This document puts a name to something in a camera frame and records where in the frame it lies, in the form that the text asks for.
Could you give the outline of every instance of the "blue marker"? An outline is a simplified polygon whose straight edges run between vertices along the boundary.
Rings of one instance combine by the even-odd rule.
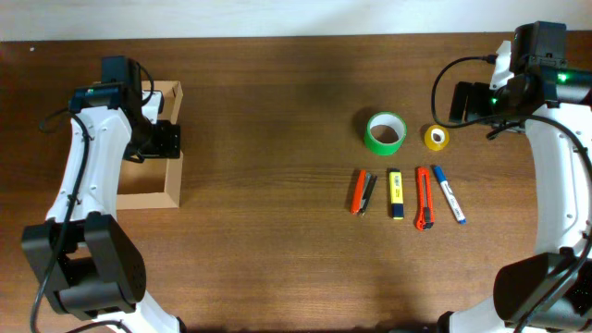
[[[452,193],[452,189],[446,180],[446,176],[444,176],[444,172],[442,172],[442,168],[439,166],[434,166],[434,173],[436,174],[436,178],[438,179],[438,183],[440,183],[442,191],[444,191],[444,195],[448,200],[448,204],[450,205],[450,209],[452,209],[452,213],[454,213],[456,220],[459,221],[460,224],[465,224],[466,218],[464,217],[463,211],[459,206],[459,202],[456,201],[456,198],[454,197],[454,193]]]

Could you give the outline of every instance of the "red utility knife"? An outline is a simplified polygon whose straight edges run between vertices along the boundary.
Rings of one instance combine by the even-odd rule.
[[[417,168],[417,194],[419,195],[419,214],[415,226],[424,231],[434,227],[434,207],[432,206],[432,190],[429,187],[429,170]]]

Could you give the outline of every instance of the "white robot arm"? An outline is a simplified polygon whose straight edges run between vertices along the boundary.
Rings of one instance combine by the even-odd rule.
[[[69,112],[76,119],[71,121],[72,143],[62,185],[47,222],[27,227],[22,246],[56,312],[118,323],[121,328],[108,326],[116,332],[184,332],[182,321],[167,314],[145,290],[142,256],[118,226],[116,216],[122,159],[178,158],[179,127],[157,120],[162,93],[142,93],[136,62],[122,56],[104,58],[102,82],[78,89],[70,101]],[[82,163],[85,149],[86,167]],[[72,193],[81,168],[80,189]],[[59,242],[49,240],[65,225],[67,238],[63,248],[57,249]],[[90,258],[66,257],[81,246],[89,248]],[[46,273],[54,252],[62,254]],[[51,275],[43,284],[45,274]]]
[[[532,114],[555,120],[586,147],[592,142],[592,80],[589,73],[566,68],[564,33],[564,25],[546,22],[518,28],[514,42],[504,42],[498,50],[496,69],[488,85],[492,96],[484,97],[490,98],[492,105],[501,104],[501,99],[505,98],[499,108],[503,111],[497,111],[504,115],[508,110],[517,110],[519,115]],[[521,78],[515,79],[514,72],[520,73]],[[530,88],[521,85],[525,81]],[[473,89],[473,96],[482,92],[478,92],[476,86],[470,89]],[[475,110],[467,107],[466,112],[465,120]],[[590,232],[592,184],[582,152],[565,132],[550,124],[526,120],[518,126],[518,131],[524,131],[530,141],[535,159],[536,256],[502,268],[496,278],[494,296],[469,310],[440,317],[438,330],[442,333],[513,332],[523,315],[566,274],[567,267],[585,250]],[[589,158],[589,151],[584,153]],[[524,332],[592,329],[592,303],[586,296],[592,291],[586,282],[589,272],[590,263],[586,262],[579,274],[570,277],[555,296],[530,316],[531,327],[524,328]]]

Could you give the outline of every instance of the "wooden table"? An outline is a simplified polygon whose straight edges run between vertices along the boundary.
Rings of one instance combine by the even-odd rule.
[[[70,134],[37,130],[74,88],[100,79],[101,56],[139,60],[180,80],[185,162],[180,209],[119,211],[142,252],[148,290],[190,328],[349,329],[434,322],[485,299],[498,270],[530,256],[535,170],[525,136],[451,133],[431,152],[434,78],[451,60],[494,53],[510,33],[318,38],[1,43],[0,330],[24,332],[37,281],[20,249],[43,222],[63,175]],[[592,69],[592,33],[571,32],[568,58]],[[458,80],[489,82],[462,64],[442,80],[446,118]],[[369,115],[401,115],[393,156],[361,138]],[[413,226],[414,169],[441,165],[468,224],[458,225],[432,177],[436,225]],[[387,168],[403,173],[405,219],[389,218]],[[354,170],[379,179],[364,218],[350,215]],[[46,302],[43,332],[79,325]]]

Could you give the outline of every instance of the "black cable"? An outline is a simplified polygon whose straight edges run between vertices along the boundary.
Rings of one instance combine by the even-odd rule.
[[[154,93],[154,80],[152,79],[152,76],[150,75],[150,73],[148,73],[148,70],[146,70],[146,68],[144,68],[142,65],[140,65],[140,63],[137,61],[136,61],[136,64],[138,64],[138,67],[140,68],[140,70],[146,74],[146,76],[148,77],[148,80],[150,81],[150,95],[148,95],[148,97],[146,97],[145,99],[142,100],[142,106],[144,106],[144,105],[147,105],[148,102],[150,102],[150,99],[152,98],[152,95]]]
[[[519,126],[520,126],[520,122],[509,122],[509,123],[503,124],[503,125],[501,125],[501,126],[497,127],[496,129],[492,130],[491,132],[489,132],[489,133],[486,135],[486,138],[487,138],[488,140],[490,140],[490,141],[491,141],[491,140],[494,140],[494,139],[496,139],[496,138],[498,137],[498,135],[499,135],[500,133],[502,133],[504,130],[513,129],[513,128],[515,128],[515,127],[519,127]]]
[[[41,305],[41,299],[43,297],[43,293],[45,292],[45,288],[47,287],[47,283],[49,282],[49,278],[52,275],[54,267],[57,263],[57,257],[62,253],[64,249],[64,243],[66,242],[66,233],[68,230],[68,225],[70,219],[72,218],[72,212],[74,211],[74,206],[78,201],[78,192],[80,190],[80,184],[82,183],[82,177],[84,176],[84,170],[86,169],[86,163],[89,157],[89,145],[90,145],[90,136],[89,131],[84,126],[84,123],[80,120],[78,116],[73,113],[68,113],[74,121],[80,126],[82,130],[82,139],[84,140],[84,152],[82,153],[82,161],[80,162],[80,168],[78,171],[78,175],[76,177],[76,181],[74,181],[74,187],[72,189],[72,193],[68,196],[68,209],[66,210],[66,214],[64,215],[64,222],[62,223],[62,229],[59,232],[59,236],[54,244],[52,244],[52,248],[54,249],[52,252],[52,256],[47,264],[47,268],[45,269],[45,275],[43,278],[43,282],[39,285],[39,289],[37,289],[37,295],[35,296],[35,301],[33,302],[33,306],[31,308],[31,317],[29,321],[29,326],[32,333],[38,333],[37,330],[37,317],[39,314],[39,307]]]
[[[444,73],[449,68],[451,68],[452,66],[454,66],[460,62],[468,61],[468,60],[484,60],[484,61],[487,61],[488,63],[492,63],[490,61],[491,57],[492,57],[492,55],[468,56],[468,57],[460,58],[460,59],[452,61],[446,67],[444,67],[442,69],[442,71],[440,71],[440,73],[436,77],[436,81],[434,82],[434,87],[432,88],[432,118],[434,119],[434,121],[437,124],[439,124],[440,126],[442,126],[444,128],[448,128],[448,129],[460,129],[463,127],[474,125],[476,123],[480,123],[483,121],[490,121],[490,120],[496,120],[496,121],[535,120],[535,121],[543,122],[545,124],[548,124],[550,126],[555,127],[556,129],[560,130],[565,135],[567,135],[570,138],[570,140],[572,140],[573,145],[575,145],[575,148],[577,149],[577,153],[579,153],[581,155],[582,160],[584,161],[584,165],[586,166],[586,171],[587,171],[587,175],[588,175],[588,180],[592,181],[592,162],[590,161],[590,158],[587,154],[587,149],[584,147],[584,145],[580,142],[580,140],[577,138],[577,136],[573,132],[571,132],[568,128],[563,126],[558,121],[555,121],[555,120],[547,118],[547,117],[541,117],[541,116],[535,116],[535,115],[494,115],[494,116],[486,116],[486,117],[481,117],[481,118],[474,119],[471,121],[463,122],[462,124],[452,125],[452,124],[443,123],[442,121],[440,121],[438,119],[438,115],[436,114],[436,89],[438,87],[438,82],[442,78],[442,75],[444,75]],[[557,281],[557,283],[555,283],[555,285],[553,285],[553,287],[551,287],[551,289],[549,289],[549,291],[547,291],[547,293],[545,293],[545,295],[543,295],[543,297],[541,297],[540,300],[538,300],[538,302],[536,302],[536,304],[520,318],[520,322],[518,323],[518,326],[514,330],[514,333],[522,332],[522,330],[528,325],[528,322],[530,322],[530,320],[533,318],[533,316],[536,314],[536,312],[540,309],[540,307],[543,304],[545,304],[548,300],[550,300],[555,295],[555,293],[558,290],[560,290],[565,285],[565,283],[567,283],[569,281],[569,279],[573,275],[578,273],[580,268],[582,268],[582,266],[586,263],[587,257],[590,254],[591,250],[592,250],[592,237],[586,237],[586,245],[584,246],[584,250],[582,251],[582,254],[580,254],[577,261],[574,264],[572,264],[571,267],[568,268],[567,272],[563,275],[563,277],[561,277],[560,280]]]
[[[119,329],[122,329],[126,333],[132,333],[129,328],[127,328],[125,325],[123,325],[123,322],[117,321],[117,320],[105,320],[102,322],[91,323],[91,324],[85,325],[83,327],[74,328],[72,330],[69,330],[66,333],[80,333],[80,332],[83,332],[85,330],[89,330],[89,329],[92,329],[95,327],[101,327],[101,326],[107,326],[107,325],[113,325]]]

